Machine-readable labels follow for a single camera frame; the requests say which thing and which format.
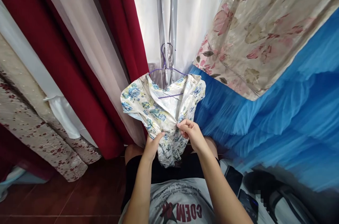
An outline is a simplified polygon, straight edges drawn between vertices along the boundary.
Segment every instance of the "gray t-shirt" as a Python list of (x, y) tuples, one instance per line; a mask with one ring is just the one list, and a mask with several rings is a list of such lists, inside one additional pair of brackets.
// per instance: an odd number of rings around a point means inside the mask
[[(129, 202), (121, 214), (122, 223)], [(205, 179), (187, 178), (151, 185), (149, 223), (215, 223)]]

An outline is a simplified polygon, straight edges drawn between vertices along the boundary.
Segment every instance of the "red curtain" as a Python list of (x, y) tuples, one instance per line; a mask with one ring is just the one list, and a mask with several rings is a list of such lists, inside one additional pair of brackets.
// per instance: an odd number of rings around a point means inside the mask
[(2, 178), (6, 179), (6, 170), (17, 165), (31, 174), (48, 181), (57, 171), (38, 154), (24, 145), (2, 124), (0, 124), (0, 161)]
[(133, 142), (50, 0), (2, 0), (102, 155)]
[(131, 81), (149, 72), (134, 0), (99, 0)]

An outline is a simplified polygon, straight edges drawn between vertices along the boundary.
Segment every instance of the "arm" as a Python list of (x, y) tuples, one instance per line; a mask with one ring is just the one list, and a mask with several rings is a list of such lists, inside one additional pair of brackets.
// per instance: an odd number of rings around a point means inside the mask
[(148, 223), (149, 221), (152, 162), (163, 135), (163, 133), (160, 133), (154, 140), (149, 136), (147, 137), (145, 151), (139, 163), (131, 200), (127, 207), (123, 224)]
[(226, 224), (253, 224), (224, 177), (199, 126), (192, 121), (183, 120), (178, 127), (184, 137), (189, 137), (193, 149), (198, 154), (217, 220)]

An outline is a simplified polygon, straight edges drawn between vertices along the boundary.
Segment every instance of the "floral fabric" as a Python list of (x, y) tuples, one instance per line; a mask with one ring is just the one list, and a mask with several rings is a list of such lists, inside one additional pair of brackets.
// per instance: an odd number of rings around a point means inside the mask
[(193, 120), (196, 106), (205, 97), (206, 85), (201, 76), (184, 76), (166, 89), (160, 89), (149, 74), (131, 83), (121, 93), (124, 113), (142, 121), (152, 139), (162, 131), (158, 159), (164, 167), (175, 166), (187, 145), (177, 128), (183, 119)]
[(75, 181), (101, 154), (83, 138), (67, 136), (45, 97), (0, 34), (0, 123), (69, 182)]
[(337, 7), (338, 0), (222, 0), (193, 64), (254, 101)]

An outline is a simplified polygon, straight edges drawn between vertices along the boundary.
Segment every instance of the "hand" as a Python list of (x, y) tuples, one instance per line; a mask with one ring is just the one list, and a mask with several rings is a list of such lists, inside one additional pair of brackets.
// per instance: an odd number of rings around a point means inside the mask
[(199, 125), (191, 120), (184, 119), (177, 124), (181, 135), (191, 141), (194, 151), (199, 152), (202, 149), (208, 148), (206, 140), (202, 135)]
[(147, 135), (146, 147), (144, 153), (142, 154), (143, 158), (146, 158), (151, 162), (154, 160), (160, 139), (162, 139), (164, 135), (165, 132), (161, 132), (154, 139), (151, 139), (151, 137)]

